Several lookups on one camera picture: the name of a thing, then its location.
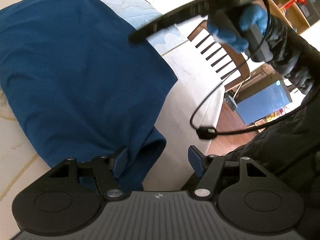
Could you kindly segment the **black sleeved right forearm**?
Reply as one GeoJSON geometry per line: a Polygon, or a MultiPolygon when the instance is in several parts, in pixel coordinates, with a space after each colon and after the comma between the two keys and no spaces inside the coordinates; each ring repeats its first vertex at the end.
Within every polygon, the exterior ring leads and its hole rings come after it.
{"type": "Polygon", "coordinates": [[[319,51],[273,15],[267,44],[273,55],[269,64],[304,95],[319,86],[319,51]]]}

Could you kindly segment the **blue gloved right hand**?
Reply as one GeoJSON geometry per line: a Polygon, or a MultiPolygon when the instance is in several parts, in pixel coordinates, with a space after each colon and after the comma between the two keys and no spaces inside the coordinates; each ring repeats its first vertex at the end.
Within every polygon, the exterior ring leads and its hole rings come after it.
{"type": "Polygon", "coordinates": [[[261,40],[253,41],[252,38],[246,38],[245,33],[256,25],[260,35],[264,35],[267,19],[267,11],[261,5],[250,3],[234,7],[225,13],[209,15],[207,30],[215,40],[229,45],[237,52],[254,52],[261,40]]]}

